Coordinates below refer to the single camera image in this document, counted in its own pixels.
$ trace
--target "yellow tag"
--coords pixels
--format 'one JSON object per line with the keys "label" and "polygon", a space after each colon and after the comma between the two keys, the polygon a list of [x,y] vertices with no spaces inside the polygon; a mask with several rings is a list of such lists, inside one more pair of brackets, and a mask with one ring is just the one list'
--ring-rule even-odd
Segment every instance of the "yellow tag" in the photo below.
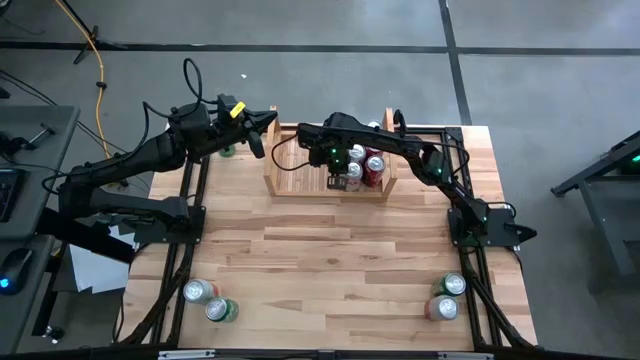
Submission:
{"label": "yellow tag", "polygon": [[233,107],[233,110],[231,110],[231,118],[235,119],[236,116],[240,114],[240,111],[242,111],[246,106],[247,105],[245,105],[242,101],[236,104],[236,106]]}

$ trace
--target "soda can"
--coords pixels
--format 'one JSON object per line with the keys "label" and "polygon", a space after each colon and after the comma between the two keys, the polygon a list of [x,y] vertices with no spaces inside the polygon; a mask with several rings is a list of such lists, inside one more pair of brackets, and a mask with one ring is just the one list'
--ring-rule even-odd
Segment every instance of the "soda can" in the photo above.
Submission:
{"label": "soda can", "polygon": [[205,305],[218,296],[218,288],[206,280],[192,279],[184,286],[182,294],[188,302]]}
{"label": "soda can", "polygon": [[467,284],[464,281],[462,275],[456,273],[448,273],[436,280],[436,282],[433,284],[433,295],[449,295],[455,297],[464,293],[466,287]]}
{"label": "soda can", "polygon": [[207,303],[207,318],[213,322],[232,322],[238,317],[238,303],[225,297],[217,296]]}
{"label": "soda can", "polygon": [[379,122],[377,121],[369,121],[369,123],[367,124],[367,126],[375,128],[376,126],[379,127],[380,129],[382,129],[382,125],[380,125]]}
{"label": "soda can", "polygon": [[[382,126],[377,121],[369,121],[367,126],[372,127],[372,128],[378,127],[380,129],[382,129]],[[366,148],[365,150],[367,151],[367,158],[371,157],[371,156],[375,156],[375,155],[380,155],[382,153],[382,151],[380,151],[378,149],[370,148],[370,147]]]}
{"label": "soda can", "polygon": [[458,317],[458,302],[447,295],[440,295],[424,304],[424,316],[431,321],[453,320]]}
{"label": "soda can", "polygon": [[370,187],[376,187],[382,182],[382,174],[386,165],[381,156],[372,156],[367,159],[364,166],[363,182]]}
{"label": "soda can", "polygon": [[380,156],[380,154],[382,154],[382,151],[370,147],[365,148],[365,150],[367,152],[367,158],[370,158],[372,156]]}
{"label": "soda can", "polygon": [[358,191],[360,183],[362,182],[362,166],[360,164],[352,162],[349,163],[347,173],[344,177],[347,178],[347,187],[345,191]]}
{"label": "soda can", "polygon": [[364,146],[357,144],[353,145],[353,149],[349,150],[349,157],[351,158],[351,162],[356,162],[362,165],[364,159],[367,157]]}

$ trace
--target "silver can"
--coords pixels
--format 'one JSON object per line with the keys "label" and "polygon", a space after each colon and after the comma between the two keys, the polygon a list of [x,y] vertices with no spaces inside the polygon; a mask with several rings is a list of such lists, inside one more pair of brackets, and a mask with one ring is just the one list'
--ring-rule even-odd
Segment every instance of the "silver can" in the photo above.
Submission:
{"label": "silver can", "polygon": [[188,302],[205,305],[218,295],[218,289],[206,280],[192,279],[184,286],[182,293]]}
{"label": "silver can", "polygon": [[[377,122],[377,121],[369,121],[367,126],[372,127],[372,128],[378,127],[380,129],[382,129],[382,125],[380,125],[380,123]],[[367,152],[367,157],[380,155],[380,153],[381,153],[380,150],[374,149],[374,148],[370,148],[370,147],[366,148],[366,152]]]}
{"label": "silver can", "polygon": [[357,162],[362,165],[364,159],[367,157],[367,152],[364,150],[364,146],[362,145],[353,145],[353,149],[349,150],[349,157],[351,158],[351,162]]}
{"label": "silver can", "polygon": [[213,322],[232,322],[238,317],[238,303],[224,297],[214,297],[207,303],[207,318]]}
{"label": "silver can", "polygon": [[449,295],[455,297],[464,293],[464,290],[466,288],[467,283],[464,281],[462,275],[456,273],[448,273],[436,280],[436,282],[433,284],[433,295]]}
{"label": "silver can", "polygon": [[424,305],[424,315],[431,321],[453,320],[458,317],[458,302],[447,295],[440,295]]}
{"label": "silver can", "polygon": [[349,163],[347,173],[344,175],[347,178],[347,187],[345,191],[358,191],[360,184],[362,183],[362,166],[360,164],[352,162]]}

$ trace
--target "white paper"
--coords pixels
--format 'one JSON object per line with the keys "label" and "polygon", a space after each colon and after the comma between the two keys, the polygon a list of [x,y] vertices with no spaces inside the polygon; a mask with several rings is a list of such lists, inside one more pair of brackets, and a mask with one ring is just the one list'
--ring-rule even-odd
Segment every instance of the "white paper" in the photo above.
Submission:
{"label": "white paper", "polygon": [[[120,235],[117,226],[109,228],[111,237],[135,246],[134,233]],[[129,264],[122,263],[77,246],[70,246],[73,270],[78,291],[92,288],[92,293],[100,293],[127,286]]]}

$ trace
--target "can lid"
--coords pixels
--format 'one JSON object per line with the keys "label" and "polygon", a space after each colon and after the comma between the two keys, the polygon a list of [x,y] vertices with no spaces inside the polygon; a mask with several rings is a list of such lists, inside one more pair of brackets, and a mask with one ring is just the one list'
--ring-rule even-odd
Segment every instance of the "can lid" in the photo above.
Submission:
{"label": "can lid", "polygon": [[358,163],[349,163],[349,171],[347,171],[347,177],[360,177],[362,176],[362,167]]}
{"label": "can lid", "polygon": [[184,286],[184,297],[189,301],[198,300],[204,294],[204,286],[198,280],[191,280]]}
{"label": "can lid", "polygon": [[443,296],[438,303],[440,314],[446,319],[455,319],[458,316],[458,302],[456,299]]}
{"label": "can lid", "polygon": [[384,159],[380,156],[372,156],[367,160],[367,167],[373,171],[384,170]]}
{"label": "can lid", "polygon": [[366,152],[364,151],[364,147],[362,145],[353,145],[353,149],[349,150],[349,156],[356,159],[362,159],[365,156]]}
{"label": "can lid", "polygon": [[456,273],[447,274],[444,278],[444,285],[450,293],[455,295],[462,294],[467,287],[464,278]]}
{"label": "can lid", "polygon": [[207,304],[207,317],[212,321],[220,321],[227,315],[227,302],[222,298],[213,298]]}

